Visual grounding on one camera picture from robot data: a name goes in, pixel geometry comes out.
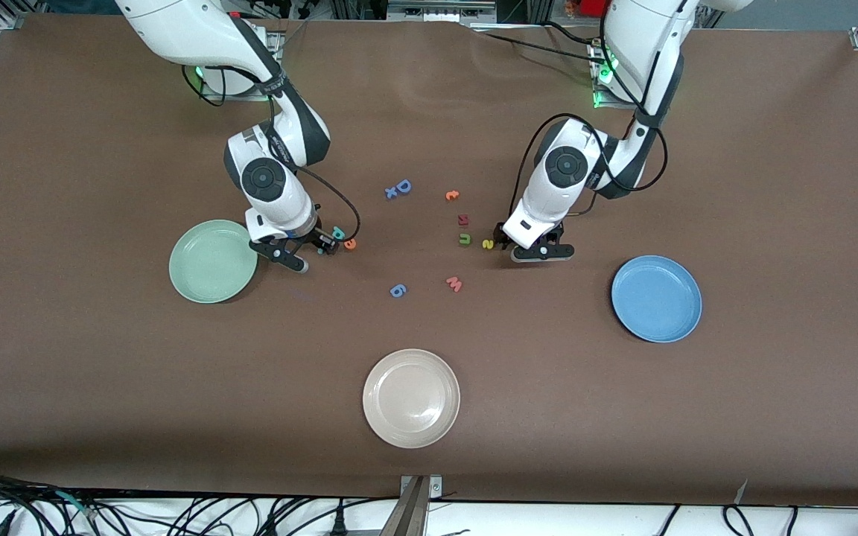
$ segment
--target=brown table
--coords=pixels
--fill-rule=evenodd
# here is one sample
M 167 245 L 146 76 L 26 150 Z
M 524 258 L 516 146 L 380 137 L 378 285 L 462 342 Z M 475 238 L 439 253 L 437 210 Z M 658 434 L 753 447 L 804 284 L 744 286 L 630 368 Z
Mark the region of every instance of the brown table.
M 749 479 L 749 503 L 858 505 L 858 52 L 843 33 L 695 31 L 684 54 L 663 181 L 599 200 L 568 225 L 575 258 L 533 267 L 479 245 L 529 136 L 562 111 L 620 133 L 627 112 L 592 109 L 578 60 L 454 24 L 307 25 L 285 67 L 330 126 L 314 170 L 357 203 L 360 246 L 306 275 L 262 264 L 205 306 L 171 288 L 171 247 L 242 220 L 221 152 L 266 104 L 197 102 L 121 18 L 28 18 L 0 42 L 0 472 L 337 495 L 432 472 L 459 498 L 712 503 Z M 611 310 L 644 254 L 700 284 L 681 342 Z M 405 347 L 463 391 L 450 433 L 411 451 L 360 404 Z

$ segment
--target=robotic arm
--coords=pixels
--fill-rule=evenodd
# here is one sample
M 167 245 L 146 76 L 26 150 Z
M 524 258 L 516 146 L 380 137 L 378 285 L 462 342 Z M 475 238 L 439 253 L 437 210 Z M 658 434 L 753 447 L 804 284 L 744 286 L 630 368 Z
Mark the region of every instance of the robotic arm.
M 212 0 L 116 0 L 155 54 L 181 65 L 229 68 L 249 78 L 280 113 L 231 137 L 224 166 L 251 209 L 245 214 L 251 248 L 290 270 L 306 272 L 296 256 L 310 242 L 325 253 L 338 241 L 322 230 L 317 208 L 296 169 L 323 160 L 330 132 L 297 94 L 286 72 L 248 21 L 231 17 Z
M 712 7 L 739 10 L 752 0 L 713 0 Z M 535 170 L 515 210 L 496 230 L 503 245 L 518 244 L 517 262 L 566 261 L 570 245 L 559 244 L 562 220 L 582 190 L 615 200 L 638 189 L 644 162 L 673 101 L 684 57 L 681 43 L 693 27 L 697 0 L 614 0 L 588 45 L 596 84 L 635 109 L 629 131 L 618 139 L 578 119 L 548 129 L 536 153 Z

